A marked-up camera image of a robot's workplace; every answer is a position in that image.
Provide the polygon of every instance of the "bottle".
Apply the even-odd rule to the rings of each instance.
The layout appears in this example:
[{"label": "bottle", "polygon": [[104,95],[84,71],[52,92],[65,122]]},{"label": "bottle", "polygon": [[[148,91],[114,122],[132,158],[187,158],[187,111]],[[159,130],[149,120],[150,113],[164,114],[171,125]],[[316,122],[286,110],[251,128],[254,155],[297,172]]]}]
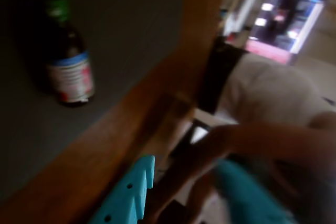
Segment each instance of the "bottle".
[{"label": "bottle", "polygon": [[78,32],[69,24],[66,0],[47,1],[47,71],[59,102],[77,107],[87,104],[94,94],[88,52]]}]

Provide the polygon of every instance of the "dark gray surface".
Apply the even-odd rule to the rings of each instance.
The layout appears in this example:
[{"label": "dark gray surface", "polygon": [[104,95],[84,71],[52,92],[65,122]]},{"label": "dark gray surface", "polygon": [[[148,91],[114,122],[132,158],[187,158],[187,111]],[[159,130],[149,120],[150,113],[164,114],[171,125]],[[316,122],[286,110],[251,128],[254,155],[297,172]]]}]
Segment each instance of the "dark gray surface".
[{"label": "dark gray surface", "polygon": [[[34,30],[29,3],[1,0],[0,202],[118,102],[179,39],[182,0],[69,1],[71,23],[88,46],[96,83],[94,100],[76,109],[40,91],[23,61],[36,49],[25,42]],[[18,12],[27,20],[13,22]]]}]

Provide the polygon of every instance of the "bright light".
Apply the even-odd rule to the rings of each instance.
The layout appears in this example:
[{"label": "bright light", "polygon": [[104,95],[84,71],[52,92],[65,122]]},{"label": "bright light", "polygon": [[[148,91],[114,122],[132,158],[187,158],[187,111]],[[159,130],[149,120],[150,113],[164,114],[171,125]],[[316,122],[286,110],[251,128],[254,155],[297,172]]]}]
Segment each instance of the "bright light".
[{"label": "bright light", "polygon": [[264,3],[264,4],[262,4],[261,9],[269,12],[269,11],[273,10],[273,7],[274,7],[274,5],[272,5],[272,4]]},{"label": "bright light", "polygon": [[190,143],[191,144],[195,144],[197,143],[199,140],[201,140],[203,138],[203,136],[205,136],[208,133],[207,130],[203,129],[202,127],[196,127],[195,131],[194,131],[194,135],[193,138],[191,139]]},{"label": "bright light", "polygon": [[265,26],[267,20],[264,18],[257,18],[256,22],[254,23],[256,26]]},{"label": "bright light", "polygon": [[288,32],[287,32],[287,35],[288,35],[288,37],[291,38],[291,39],[296,39],[296,38],[298,37],[299,34],[298,34],[296,31],[288,31]]}]

